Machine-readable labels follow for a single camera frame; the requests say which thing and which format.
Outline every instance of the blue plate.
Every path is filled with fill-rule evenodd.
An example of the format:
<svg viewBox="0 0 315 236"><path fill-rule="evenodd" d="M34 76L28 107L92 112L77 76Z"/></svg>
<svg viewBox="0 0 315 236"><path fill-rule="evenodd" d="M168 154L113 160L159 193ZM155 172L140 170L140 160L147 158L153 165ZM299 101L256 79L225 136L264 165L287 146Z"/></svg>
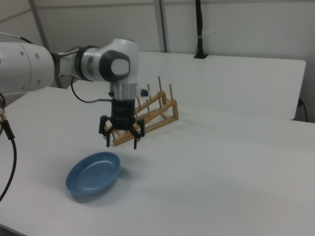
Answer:
<svg viewBox="0 0 315 236"><path fill-rule="evenodd" d="M84 158L69 172L67 189L76 195L91 195L109 187L120 173L119 157L100 152Z"/></svg>

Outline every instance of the white table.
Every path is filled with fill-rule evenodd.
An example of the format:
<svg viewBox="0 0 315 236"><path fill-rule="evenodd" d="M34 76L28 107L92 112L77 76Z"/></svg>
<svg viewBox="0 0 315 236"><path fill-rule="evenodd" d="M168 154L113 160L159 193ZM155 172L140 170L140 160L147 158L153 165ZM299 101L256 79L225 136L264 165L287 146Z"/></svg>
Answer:
<svg viewBox="0 0 315 236"><path fill-rule="evenodd" d="M0 223L26 235L314 235L312 123L179 106L179 121L133 150L132 141L106 148L98 134L110 104L65 89L28 93L6 113L18 163ZM120 177L106 193L71 196L68 172L100 151L120 157ZM0 153L3 189L12 164L4 135Z"/></svg>
<svg viewBox="0 0 315 236"><path fill-rule="evenodd" d="M138 82L158 91L158 76L168 91L172 83L179 105L293 119L305 61L140 52ZM107 96L108 83L75 83L78 92Z"/></svg>

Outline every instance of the wooden peg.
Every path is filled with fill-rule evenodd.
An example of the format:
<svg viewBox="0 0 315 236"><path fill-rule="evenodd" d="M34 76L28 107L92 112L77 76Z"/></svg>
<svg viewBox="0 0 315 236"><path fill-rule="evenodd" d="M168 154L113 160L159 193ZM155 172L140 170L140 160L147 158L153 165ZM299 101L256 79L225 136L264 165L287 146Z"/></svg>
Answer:
<svg viewBox="0 0 315 236"><path fill-rule="evenodd" d="M162 83L160 76L158 77L158 85L159 85L159 91L162 92Z"/></svg>
<svg viewBox="0 0 315 236"><path fill-rule="evenodd" d="M169 84L169 92L171 94L171 101L173 101L173 90L172 90L172 84Z"/></svg>
<svg viewBox="0 0 315 236"><path fill-rule="evenodd" d="M136 116L136 119L138 119L138 112L137 112L137 109L134 109L134 114Z"/></svg>
<svg viewBox="0 0 315 236"><path fill-rule="evenodd" d="M138 106L141 106L139 97L137 97L137 101L138 101Z"/></svg>
<svg viewBox="0 0 315 236"><path fill-rule="evenodd" d="M148 99L146 100L146 102L147 102L148 115L150 116L150 106L149 106L149 101L148 101Z"/></svg>
<svg viewBox="0 0 315 236"><path fill-rule="evenodd" d="M151 100L150 85L149 85L149 84L147 84L147 87L148 87L148 91L149 91L149 99Z"/></svg>
<svg viewBox="0 0 315 236"><path fill-rule="evenodd" d="M157 97L158 97L159 107L162 108L161 93L160 92L157 92Z"/></svg>

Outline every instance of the black cable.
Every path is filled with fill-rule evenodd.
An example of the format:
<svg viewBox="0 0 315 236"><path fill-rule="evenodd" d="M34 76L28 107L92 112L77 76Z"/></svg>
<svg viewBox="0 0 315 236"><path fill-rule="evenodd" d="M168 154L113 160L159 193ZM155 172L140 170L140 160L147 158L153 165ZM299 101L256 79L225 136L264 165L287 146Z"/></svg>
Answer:
<svg viewBox="0 0 315 236"><path fill-rule="evenodd" d="M11 139L12 142L12 147L13 147L13 166L12 166L12 170L11 170L11 175L9 178L8 183L6 184L6 187L4 189L4 191L2 192L1 196L0 196L0 202L3 199L3 197L5 196L6 192L8 191L10 184L12 182L13 176L14 176L14 172L15 172L15 168L16 168L16 160L17 160L17 152L16 152L16 145L15 145L15 141L12 138Z"/></svg>
<svg viewBox="0 0 315 236"><path fill-rule="evenodd" d="M16 34L12 34L12 33L7 33L7 32L0 32L0 35L5 35L5 36L9 36L9 37L13 37L13 38L19 38L25 42L28 42L30 44L33 44L32 42L30 42L28 39L24 38L24 37L21 37L19 35L16 35Z"/></svg>
<svg viewBox="0 0 315 236"><path fill-rule="evenodd" d="M6 105L6 100L5 100L5 97L4 97L4 95L0 92L0 97L1 97L1 99L2 99L2 101L0 101L2 104L3 104L3 108L5 107L5 105Z"/></svg>
<svg viewBox="0 0 315 236"><path fill-rule="evenodd" d="M74 52L71 52L71 53L62 54L62 55L60 55L60 57L62 58L62 57L65 57L65 56L68 56L68 55L71 55L71 54L75 54L77 52L78 52L78 50L76 50Z"/></svg>
<svg viewBox="0 0 315 236"><path fill-rule="evenodd" d="M24 37L20 37L21 40L24 40L27 43L33 44L32 42L30 42L28 39L24 38Z"/></svg>
<svg viewBox="0 0 315 236"><path fill-rule="evenodd" d="M74 77L72 77L71 79L71 89L72 92L74 94L74 96L79 99L81 102L85 102L85 103L94 103L94 102L111 102L111 99L97 99L97 100L93 100L93 101L85 101L83 99L81 99L80 97L78 97L78 95L75 93L74 88L73 88L73 82L74 82Z"/></svg>
<svg viewBox="0 0 315 236"><path fill-rule="evenodd" d="M303 107L304 107L304 111L305 111L305 121L306 121L306 122L308 122L308 121L307 121L307 112L306 112L306 107L305 107L305 104L304 104L304 102L303 102L303 101L301 101L301 105L303 105Z"/></svg>
<svg viewBox="0 0 315 236"><path fill-rule="evenodd" d="M5 105L6 105L5 97L4 97L4 95L0 92L0 107L4 110ZM3 127L1 126L1 128L0 128L0 135L2 134L2 131L3 131Z"/></svg>

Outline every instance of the wooden base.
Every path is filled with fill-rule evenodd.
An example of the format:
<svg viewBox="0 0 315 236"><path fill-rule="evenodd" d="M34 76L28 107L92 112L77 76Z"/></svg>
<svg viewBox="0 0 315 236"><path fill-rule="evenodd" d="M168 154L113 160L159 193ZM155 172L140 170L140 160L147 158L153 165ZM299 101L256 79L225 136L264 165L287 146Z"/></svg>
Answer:
<svg viewBox="0 0 315 236"><path fill-rule="evenodd" d="M144 102L142 104L140 104L140 99L137 98L138 107L135 108L136 119L144 118L145 125L147 125L149 122L151 122L153 119L155 119L158 116L161 116L163 118L163 120L161 120L157 123L146 126L145 127L146 133L151 132L155 129L158 129L164 125L167 125L167 124L179 119L177 102L173 98L172 85L171 84L169 85L171 99L168 99L166 97L165 91L162 90L160 77L158 77L158 83L159 83L159 90L160 91L157 92L156 95L154 95L153 97L150 96L149 99L147 99L146 102ZM152 105L153 103L155 103L157 101L159 103L159 108L151 111L150 105ZM172 112L173 112L173 115L171 117L168 117L164 114L166 111L168 111L169 108L172 108ZM147 109L148 112L143 114L143 115L138 116L138 113L144 109ZM139 125L135 124L134 128L138 132L140 132L140 126ZM123 143L129 141L129 140L134 139L133 135L129 131L126 131L124 133L120 133L118 130L114 130L112 132L112 136L113 136L113 144L115 146L118 146L120 144L123 144Z"/></svg>

